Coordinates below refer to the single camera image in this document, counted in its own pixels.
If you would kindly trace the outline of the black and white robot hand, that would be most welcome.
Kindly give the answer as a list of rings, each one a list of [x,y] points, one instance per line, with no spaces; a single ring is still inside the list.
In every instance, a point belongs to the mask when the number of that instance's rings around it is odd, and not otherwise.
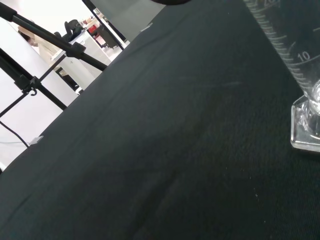
[[[151,0],[154,3],[166,5],[166,6],[177,6],[177,5],[183,5],[191,0]]]

